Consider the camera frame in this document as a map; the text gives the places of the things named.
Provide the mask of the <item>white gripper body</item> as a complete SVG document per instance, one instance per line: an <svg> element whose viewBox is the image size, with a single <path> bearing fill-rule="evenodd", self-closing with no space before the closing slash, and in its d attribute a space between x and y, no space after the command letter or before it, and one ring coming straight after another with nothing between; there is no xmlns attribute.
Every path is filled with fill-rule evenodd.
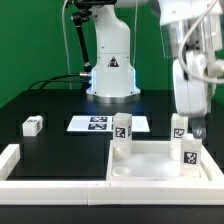
<svg viewBox="0 0 224 224"><path fill-rule="evenodd" d="M186 53L188 69L202 78L207 67L206 57L197 51ZM205 82L194 78L184 78L184 70L179 60L173 62L173 85L177 113L181 116L202 117L210 110L213 91Z"/></svg>

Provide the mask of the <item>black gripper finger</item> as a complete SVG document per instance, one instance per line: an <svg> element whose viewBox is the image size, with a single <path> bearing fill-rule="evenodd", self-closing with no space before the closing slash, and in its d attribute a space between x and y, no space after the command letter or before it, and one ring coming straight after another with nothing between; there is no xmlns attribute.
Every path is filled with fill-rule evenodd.
<svg viewBox="0 0 224 224"><path fill-rule="evenodd" d="M194 117L190 119L192 134L196 139L206 138L206 122L204 117Z"/></svg>

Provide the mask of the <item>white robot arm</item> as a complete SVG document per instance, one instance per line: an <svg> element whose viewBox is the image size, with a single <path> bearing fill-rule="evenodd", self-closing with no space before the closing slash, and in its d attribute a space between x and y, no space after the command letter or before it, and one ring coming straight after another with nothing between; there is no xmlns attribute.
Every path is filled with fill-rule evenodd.
<svg viewBox="0 0 224 224"><path fill-rule="evenodd" d="M138 95L130 63L130 30L115 14L117 8L139 7L149 0L95 0L92 17L97 36L97 63L87 94L104 102ZM206 137L205 116L215 87L224 81L220 0L155 0L160 9L163 42L169 44L177 113L190 120L193 135Z"/></svg>

